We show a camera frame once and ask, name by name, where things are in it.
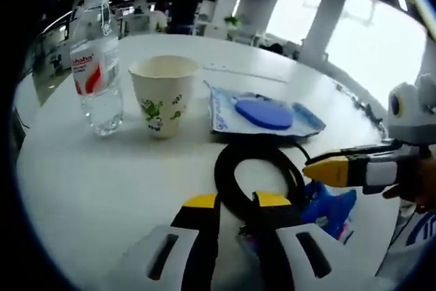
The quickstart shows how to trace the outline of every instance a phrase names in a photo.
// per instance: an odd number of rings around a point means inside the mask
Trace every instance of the round table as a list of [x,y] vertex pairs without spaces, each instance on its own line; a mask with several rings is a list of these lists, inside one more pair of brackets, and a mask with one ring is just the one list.
[[[140,114],[127,67],[163,54],[191,57],[202,69],[178,136],[154,140]],[[137,35],[120,40],[119,65],[125,120],[117,134],[93,134],[69,76],[38,112],[18,158],[18,186],[31,225],[54,263],[79,287],[107,273],[157,224],[170,224],[188,198],[215,192],[213,168],[225,145],[214,143],[210,135],[204,80],[304,104],[327,125],[304,145],[311,155],[380,140],[333,80],[266,50],[206,37]],[[303,168],[305,159],[298,149],[282,150]],[[249,196],[256,189],[285,193],[283,178],[266,162],[243,162],[236,178]],[[356,231],[346,247],[362,270],[376,274],[398,208],[399,200],[358,191],[352,216]],[[239,226],[221,206],[214,290],[236,290],[258,275],[236,241]]]

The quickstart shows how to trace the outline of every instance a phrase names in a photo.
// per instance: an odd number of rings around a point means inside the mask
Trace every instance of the plastic water bottle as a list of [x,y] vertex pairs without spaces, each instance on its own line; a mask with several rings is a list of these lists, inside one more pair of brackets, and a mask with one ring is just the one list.
[[91,127],[107,136],[123,121],[118,24],[110,13],[109,0],[84,0],[78,20],[70,48],[74,83]]

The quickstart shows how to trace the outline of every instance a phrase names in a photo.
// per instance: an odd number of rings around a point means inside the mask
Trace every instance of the bottle label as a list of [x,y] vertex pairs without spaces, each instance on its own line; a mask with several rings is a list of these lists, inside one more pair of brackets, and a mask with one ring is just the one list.
[[118,37],[87,42],[71,53],[74,84],[79,95],[97,93],[116,77]]

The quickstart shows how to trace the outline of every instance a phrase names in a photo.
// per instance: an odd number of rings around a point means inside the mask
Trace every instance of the red logo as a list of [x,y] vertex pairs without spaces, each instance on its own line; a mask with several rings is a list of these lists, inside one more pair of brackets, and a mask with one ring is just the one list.
[[89,63],[92,60],[93,60],[93,55],[91,55],[91,56],[83,56],[81,58],[76,58],[76,59],[73,60],[73,66]]
[[[98,89],[98,84],[100,82],[100,78],[102,77],[102,73],[100,71],[100,66],[97,65],[97,69],[87,78],[87,81],[84,85],[84,90],[86,93],[92,93],[95,89]],[[76,91],[79,95],[82,95],[82,88],[80,88],[79,82],[74,80],[74,84],[76,85]]]

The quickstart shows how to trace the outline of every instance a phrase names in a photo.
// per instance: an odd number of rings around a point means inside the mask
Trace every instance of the yellow pad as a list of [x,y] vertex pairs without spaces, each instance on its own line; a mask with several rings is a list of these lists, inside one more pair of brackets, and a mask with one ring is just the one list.
[[348,158],[337,156],[324,159],[304,167],[302,173],[331,187],[347,187]]
[[275,192],[256,191],[255,193],[258,195],[259,206],[261,207],[286,206],[291,204],[288,199]]
[[184,207],[213,208],[217,194],[200,194],[186,201]]

